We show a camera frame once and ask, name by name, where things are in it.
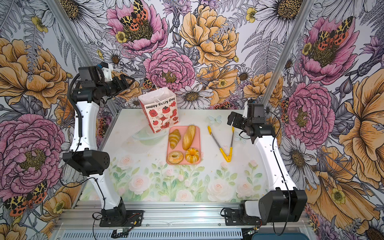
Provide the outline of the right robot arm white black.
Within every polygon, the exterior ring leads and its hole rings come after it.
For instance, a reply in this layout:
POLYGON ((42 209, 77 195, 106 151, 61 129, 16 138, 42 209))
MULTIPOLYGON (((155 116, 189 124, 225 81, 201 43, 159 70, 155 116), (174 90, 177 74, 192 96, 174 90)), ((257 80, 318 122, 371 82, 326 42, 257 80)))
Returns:
POLYGON ((269 184, 267 193, 259 200, 240 203, 241 223, 263 226, 298 222, 308 198, 305 191, 297 188, 285 167, 274 127, 266 123, 264 105, 247 101, 243 114, 231 112, 228 125, 249 136, 264 163, 269 184))

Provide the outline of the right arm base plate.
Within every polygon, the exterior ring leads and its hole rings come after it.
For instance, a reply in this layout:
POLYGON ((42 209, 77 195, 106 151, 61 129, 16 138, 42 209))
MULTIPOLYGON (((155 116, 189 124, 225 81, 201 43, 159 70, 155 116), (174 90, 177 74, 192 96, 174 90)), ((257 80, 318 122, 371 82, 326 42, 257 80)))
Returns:
POLYGON ((260 217, 248 216, 238 209, 223 208, 220 215, 224 218, 226 226, 256 226, 263 225, 260 217))

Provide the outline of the white red paper gift bag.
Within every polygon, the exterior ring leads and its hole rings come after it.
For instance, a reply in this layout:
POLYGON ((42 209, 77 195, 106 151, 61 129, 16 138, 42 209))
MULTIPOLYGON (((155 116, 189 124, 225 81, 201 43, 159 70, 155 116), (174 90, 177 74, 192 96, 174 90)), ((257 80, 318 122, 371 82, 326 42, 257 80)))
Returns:
POLYGON ((141 95, 139 101, 154 134, 179 122, 176 94, 167 87, 141 95))

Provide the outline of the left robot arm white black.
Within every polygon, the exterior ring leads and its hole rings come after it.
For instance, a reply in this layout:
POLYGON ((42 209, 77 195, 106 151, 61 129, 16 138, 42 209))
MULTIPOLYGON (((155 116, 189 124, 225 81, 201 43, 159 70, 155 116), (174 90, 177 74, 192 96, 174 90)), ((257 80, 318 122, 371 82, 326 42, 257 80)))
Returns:
POLYGON ((122 197, 114 190, 108 168, 110 156, 99 151, 96 121, 101 100, 116 97, 130 87, 132 78, 113 77, 113 66, 102 62, 81 67, 69 84, 67 99, 75 110, 75 131, 70 150, 63 161, 86 176, 101 201, 100 227, 122 227, 129 224, 129 213, 122 197))

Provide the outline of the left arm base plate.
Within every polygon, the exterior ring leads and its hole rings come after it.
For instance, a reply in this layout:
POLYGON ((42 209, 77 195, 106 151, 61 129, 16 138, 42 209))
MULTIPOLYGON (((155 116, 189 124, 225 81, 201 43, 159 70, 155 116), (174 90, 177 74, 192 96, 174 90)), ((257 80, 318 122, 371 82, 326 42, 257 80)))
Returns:
POLYGON ((122 213, 115 210, 102 210, 100 227, 140 227, 143 210, 125 210, 122 213))

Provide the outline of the yellow steel tongs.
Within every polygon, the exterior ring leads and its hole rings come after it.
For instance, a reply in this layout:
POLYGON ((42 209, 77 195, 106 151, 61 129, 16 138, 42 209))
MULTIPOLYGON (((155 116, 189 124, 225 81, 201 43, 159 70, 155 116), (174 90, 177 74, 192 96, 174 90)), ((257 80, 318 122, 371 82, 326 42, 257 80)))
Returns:
POLYGON ((232 127, 231 130, 232 130, 232 137, 231 137, 231 143, 230 143, 230 151, 229 151, 229 154, 227 155, 226 152, 224 151, 224 149, 222 148, 222 146, 219 144, 218 140, 215 138, 215 136, 212 132, 212 128, 210 126, 208 126, 208 132, 209 132, 210 136, 213 138, 214 142, 217 144, 221 154, 223 155, 223 157, 227 163, 231 162, 232 156, 233 156, 233 142, 234 142, 234 136, 235 136, 235 128, 232 127))

